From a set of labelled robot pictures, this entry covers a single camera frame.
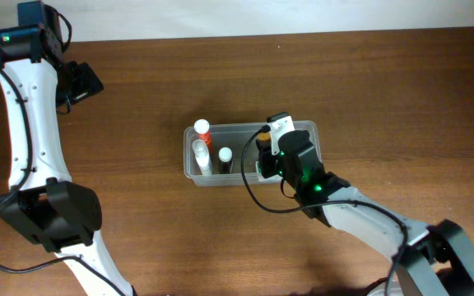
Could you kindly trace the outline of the white green medicine box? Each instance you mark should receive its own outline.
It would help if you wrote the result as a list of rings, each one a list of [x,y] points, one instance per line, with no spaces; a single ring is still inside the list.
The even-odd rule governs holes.
[[[256,162],[256,172],[258,174],[259,183],[279,183],[281,181],[281,176],[279,175],[274,175],[270,178],[264,178],[258,161]]]

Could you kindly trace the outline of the small jar gold lid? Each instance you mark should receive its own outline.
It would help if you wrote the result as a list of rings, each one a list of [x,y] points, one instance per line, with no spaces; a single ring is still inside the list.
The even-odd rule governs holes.
[[[271,146],[270,132],[260,132],[256,138],[256,146],[259,150],[267,149]]]

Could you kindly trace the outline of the dark bottle white cap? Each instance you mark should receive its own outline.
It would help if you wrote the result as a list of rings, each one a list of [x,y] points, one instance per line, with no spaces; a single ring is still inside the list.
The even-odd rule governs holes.
[[[218,152],[219,157],[219,173],[229,174],[232,170],[233,165],[233,152],[229,147],[222,147]]]

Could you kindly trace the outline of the white spray bottle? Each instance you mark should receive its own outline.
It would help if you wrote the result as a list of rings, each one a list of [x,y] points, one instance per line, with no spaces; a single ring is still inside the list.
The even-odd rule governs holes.
[[[192,149],[202,176],[212,175],[211,156],[207,144],[200,139],[192,143]]]

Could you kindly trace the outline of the orange tablet tube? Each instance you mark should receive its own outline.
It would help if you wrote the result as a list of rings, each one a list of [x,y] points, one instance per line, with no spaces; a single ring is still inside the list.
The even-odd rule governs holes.
[[[210,123],[206,119],[198,119],[194,123],[193,128],[198,138],[207,145],[209,153],[211,154],[213,152],[213,146],[211,142]]]

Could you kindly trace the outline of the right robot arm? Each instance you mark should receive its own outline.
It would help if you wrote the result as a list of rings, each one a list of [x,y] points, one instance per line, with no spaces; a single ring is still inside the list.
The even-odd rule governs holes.
[[[275,175],[295,191],[297,210],[344,231],[390,260],[382,295],[474,295],[474,245],[451,220],[429,225],[399,215],[326,171],[306,130],[288,113],[267,118],[257,140],[264,178]]]

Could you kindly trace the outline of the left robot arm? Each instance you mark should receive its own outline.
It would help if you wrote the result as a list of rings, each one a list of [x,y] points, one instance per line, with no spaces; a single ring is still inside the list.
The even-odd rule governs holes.
[[[64,54],[65,16],[41,2],[17,7],[18,24],[0,29],[0,101],[7,108],[12,162],[0,218],[65,263],[89,295],[133,295],[102,238],[96,193],[76,184],[63,157],[58,115],[103,90],[87,63]]]

